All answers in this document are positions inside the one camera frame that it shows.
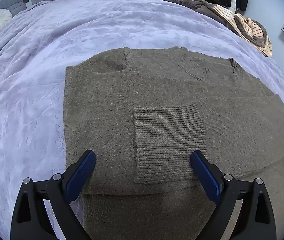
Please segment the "olive knit sweater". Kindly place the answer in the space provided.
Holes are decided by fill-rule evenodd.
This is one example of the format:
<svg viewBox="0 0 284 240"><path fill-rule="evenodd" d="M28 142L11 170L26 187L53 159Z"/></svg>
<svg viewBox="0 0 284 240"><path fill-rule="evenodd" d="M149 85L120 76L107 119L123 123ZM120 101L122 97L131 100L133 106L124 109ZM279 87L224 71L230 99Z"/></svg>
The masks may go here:
<svg viewBox="0 0 284 240"><path fill-rule="evenodd" d="M262 178L284 237L284 103L234 59L185 48L108 50L66 68L67 163L96 166L82 191L92 239L194 239L214 210L190 165L201 151Z"/></svg>

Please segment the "brown and striped blanket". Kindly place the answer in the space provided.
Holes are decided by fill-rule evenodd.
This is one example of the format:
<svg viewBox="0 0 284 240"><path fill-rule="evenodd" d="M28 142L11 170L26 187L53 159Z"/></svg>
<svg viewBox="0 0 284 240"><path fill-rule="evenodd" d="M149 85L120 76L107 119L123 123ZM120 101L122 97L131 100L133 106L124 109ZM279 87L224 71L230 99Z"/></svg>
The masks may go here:
<svg viewBox="0 0 284 240"><path fill-rule="evenodd" d="M185 6L195 12L208 16L230 29L237 36L253 45L266 57L273 56L272 43L267 31L259 22L236 14L231 10L209 3L205 0L162 0Z"/></svg>

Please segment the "lavender plush bed blanket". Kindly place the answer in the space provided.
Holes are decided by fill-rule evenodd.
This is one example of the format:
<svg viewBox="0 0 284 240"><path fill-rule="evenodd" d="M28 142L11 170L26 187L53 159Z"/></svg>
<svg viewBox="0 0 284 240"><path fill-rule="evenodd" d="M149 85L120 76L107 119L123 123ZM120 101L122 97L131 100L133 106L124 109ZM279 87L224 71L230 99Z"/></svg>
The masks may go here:
<svg viewBox="0 0 284 240"><path fill-rule="evenodd" d="M222 24L161 0L43 1L0 31L0 237L9 239L22 180L64 169L65 68L100 52L185 47L234 58L284 103L276 62Z"/></svg>

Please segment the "grey quilted headboard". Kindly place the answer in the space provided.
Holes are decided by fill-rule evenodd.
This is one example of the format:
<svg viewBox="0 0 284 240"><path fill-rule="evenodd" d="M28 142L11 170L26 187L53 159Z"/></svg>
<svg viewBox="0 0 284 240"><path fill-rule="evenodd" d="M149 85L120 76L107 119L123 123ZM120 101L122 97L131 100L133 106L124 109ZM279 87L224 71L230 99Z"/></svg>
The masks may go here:
<svg viewBox="0 0 284 240"><path fill-rule="evenodd" d="M8 10L15 17L21 11L25 11L27 6L23 0L0 0L0 9Z"/></svg>

